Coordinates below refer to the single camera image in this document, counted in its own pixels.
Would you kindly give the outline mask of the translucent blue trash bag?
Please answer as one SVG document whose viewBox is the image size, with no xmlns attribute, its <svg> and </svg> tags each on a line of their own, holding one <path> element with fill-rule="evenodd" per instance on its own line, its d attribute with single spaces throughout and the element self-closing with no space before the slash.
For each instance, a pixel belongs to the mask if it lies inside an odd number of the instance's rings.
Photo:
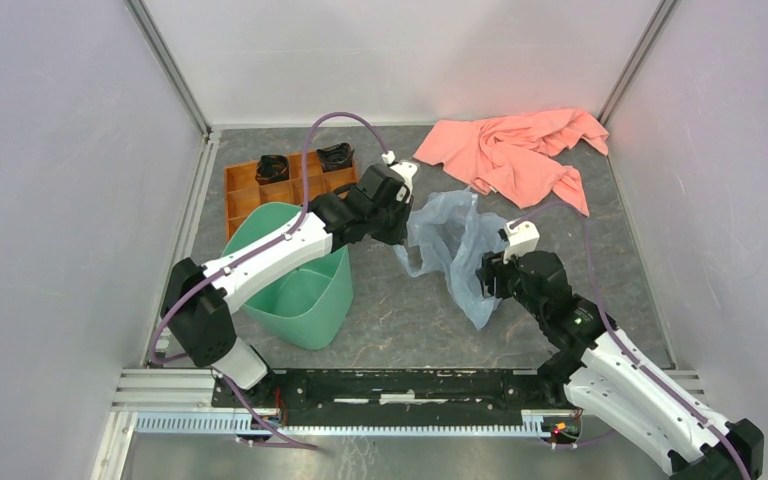
<svg viewBox="0 0 768 480">
<path fill-rule="evenodd" d="M 481 330 L 500 300 L 484 295 L 477 270 L 484 254 L 507 246 L 499 235 L 504 224 L 495 213 L 480 213 L 478 194 L 469 189 L 434 192 L 410 214 L 407 239 L 393 250 L 413 278 L 441 273 L 454 303 Z"/>
</svg>

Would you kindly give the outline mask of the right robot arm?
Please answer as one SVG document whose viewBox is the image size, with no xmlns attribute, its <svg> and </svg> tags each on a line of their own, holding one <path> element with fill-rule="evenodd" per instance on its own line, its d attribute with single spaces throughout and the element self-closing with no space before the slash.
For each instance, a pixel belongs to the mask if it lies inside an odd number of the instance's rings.
<svg viewBox="0 0 768 480">
<path fill-rule="evenodd" d="M 760 428 L 729 420 L 661 370 L 595 302 L 574 293 L 556 254 L 486 253 L 476 275 L 485 295 L 515 300 L 556 347 L 538 370 L 545 405 L 599 418 L 672 479 L 762 475 Z"/>
</svg>

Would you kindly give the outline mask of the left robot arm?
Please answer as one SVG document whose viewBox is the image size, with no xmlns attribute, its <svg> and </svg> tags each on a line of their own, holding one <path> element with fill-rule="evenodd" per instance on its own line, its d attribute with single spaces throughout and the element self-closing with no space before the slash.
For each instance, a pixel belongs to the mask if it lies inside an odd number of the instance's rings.
<svg viewBox="0 0 768 480">
<path fill-rule="evenodd" d="M 307 209 L 234 253 L 203 265 L 178 261 L 158 328 L 171 331 L 195 366 L 233 381 L 248 406 L 266 405 L 274 394 L 268 364 L 239 338 L 233 313 L 280 277 L 349 244 L 366 237 L 402 243 L 418 170 L 411 161 L 375 164 L 356 183 L 315 197 Z"/>
</svg>

